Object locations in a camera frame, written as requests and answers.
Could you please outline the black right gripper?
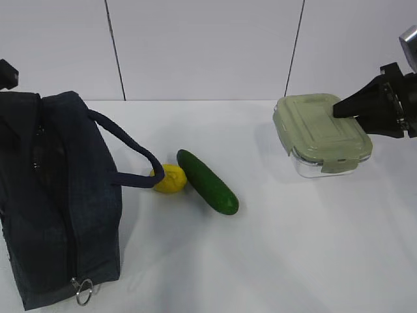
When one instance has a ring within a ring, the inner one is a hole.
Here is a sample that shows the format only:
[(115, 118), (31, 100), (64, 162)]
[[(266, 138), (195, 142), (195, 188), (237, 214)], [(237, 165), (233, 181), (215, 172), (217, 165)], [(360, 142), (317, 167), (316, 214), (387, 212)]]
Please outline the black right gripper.
[(397, 63), (380, 67), (355, 94), (333, 105), (335, 118), (354, 117), (366, 134), (416, 137), (416, 73), (404, 75)]

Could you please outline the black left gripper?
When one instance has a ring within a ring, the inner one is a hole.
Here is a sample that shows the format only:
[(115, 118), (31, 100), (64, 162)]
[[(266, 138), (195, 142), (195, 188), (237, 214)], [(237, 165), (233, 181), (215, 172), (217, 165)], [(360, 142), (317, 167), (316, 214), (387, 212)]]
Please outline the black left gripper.
[(19, 71), (5, 59), (0, 60), (0, 90), (11, 90), (19, 84)]

